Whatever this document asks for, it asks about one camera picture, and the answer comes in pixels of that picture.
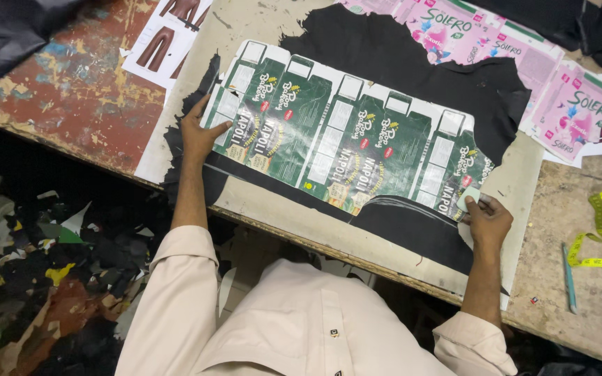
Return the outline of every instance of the worktable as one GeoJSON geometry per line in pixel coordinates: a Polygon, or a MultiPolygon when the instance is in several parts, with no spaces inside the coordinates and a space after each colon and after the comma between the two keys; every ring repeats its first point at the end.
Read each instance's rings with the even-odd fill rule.
{"type": "MultiPolygon", "coordinates": [[[[215,50],[223,56],[223,72],[244,39],[276,44],[280,33],[298,35],[302,30],[296,19],[303,18],[310,9],[329,4],[330,0],[215,0],[167,108],[178,108],[182,98],[196,89],[215,50]]],[[[172,114],[163,115],[163,88],[122,70],[124,58],[118,48],[133,46],[155,6],[156,1],[152,0],[117,0],[86,10],[51,44],[0,80],[0,128],[150,184],[134,173],[148,140],[153,143],[161,136],[155,132],[158,119],[162,115],[160,122],[168,121],[172,114]]],[[[591,58],[576,52],[567,56],[593,72],[602,72],[591,58]]],[[[519,262],[503,319],[514,327],[602,360],[602,268],[573,269],[579,308],[579,314],[574,315],[568,310],[560,248],[562,241],[570,244],[579,232],[594,230],[593,209],[587,198],[602,191],[602,156],[585,157],[582,169],[547,161],[541,165],[542,148],[522,133],[511,148],[512,152],[509,149],[504,156],[504,167],[523,170],[533,178],[530,188],[507,185],[510,191],[499,197],[516,218],[513,231],[516,227],[521,229],[519,235],[509,234],[510,240],[504,244],[504,249],[516,248],[512,254],[518,255],[519,262]],[[516,201],[516,197],[527,195],[532,196],[532,205],[516,201]],[[539,299],[535,304],[531,303],[533,297],[539,299]]],[[[498,180],[507,179],[499,169],[504,170],[495,169],[486,186],[491,182],[496,182],[492,183],[496,186],[498,180]]],[[[254,200],[262,191],[230,177],[222,196],[210,209],[460,304],[461,297],[448,291],[457,286],[444,285],[452,282],[443,281],[442,268],[430,267],[419,256],[414,260],[410,256],[397,261],[410,264],[411,271],[395,271],[393,260],[382,255],[402,252],[397,249],[400,247],[363,230],[349,236],[325,236],[318,227],[338,226],[331,218],[320,218],[316,211],[294,206],[283,197],[268,197],[268,202],[294,209],[307,219],[280,221],[267,217],[270,214],[257,209],[257,202],[248,205],[244,196],[254,200]],[[426,283],[415,276],[435,282],[426,283]]],[[[602,257],[602,245],[586,241],[581,257],[588,256],[602,257]]]]}

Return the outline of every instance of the shirt sleeve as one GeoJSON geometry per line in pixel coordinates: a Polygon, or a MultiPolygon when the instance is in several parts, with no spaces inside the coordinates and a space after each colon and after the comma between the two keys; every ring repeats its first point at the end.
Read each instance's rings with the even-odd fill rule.
{"type": "Polygon", "coordinates": [[[433,352],[440,362],[459,376],[515,375],[506,353],[503,332],[489,321],[465,312],[433,329],[433,352]]]}
{"type": "Polygon", "coordinates": [[[215,332],[217,258],[210,233],[172,229],[150,265],[116,375],[186,375],[215,332]]]}

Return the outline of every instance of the person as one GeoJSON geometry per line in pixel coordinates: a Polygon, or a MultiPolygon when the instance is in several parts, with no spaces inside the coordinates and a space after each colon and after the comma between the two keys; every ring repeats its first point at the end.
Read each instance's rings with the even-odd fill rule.
{"type": "Polygon", "coordinates": [[[124,342],[116,375],[515,375],[500,329],[500,248],[512,216],[467,198],[473,266],[461,311],[433,330],[435,356],[377,293],[280,259],[215,330],[217,258],[201,169],[231,122],[199,127],[204,97],[182,120],[184,158],[171,231],[124,342]]]}

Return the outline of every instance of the shirt pocket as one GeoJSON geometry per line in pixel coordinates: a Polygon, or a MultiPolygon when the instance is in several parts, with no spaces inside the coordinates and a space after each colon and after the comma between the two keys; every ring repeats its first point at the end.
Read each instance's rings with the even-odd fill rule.
{"type": "Polygon", "coordinates": [[[213,335],[195,369],[225,362],[252,362],[285,376],[306,373],[308,333],[306,313],[246,309],[232,314],[213,335]]]}

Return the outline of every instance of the left hand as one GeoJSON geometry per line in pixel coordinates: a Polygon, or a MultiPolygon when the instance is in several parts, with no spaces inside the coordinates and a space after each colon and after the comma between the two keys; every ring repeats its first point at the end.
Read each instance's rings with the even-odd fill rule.
{"type": "Polygon", "coordinates": [[[231,121],[227,121],[211,129],[199,126],[203,110],[210,98],[211,94],[201,98],[180,122],[183,132],[183,159],[196,165],[203,165],[206,157],[213,150],[215,139],[226,132],[232,124],[231,121]]]}

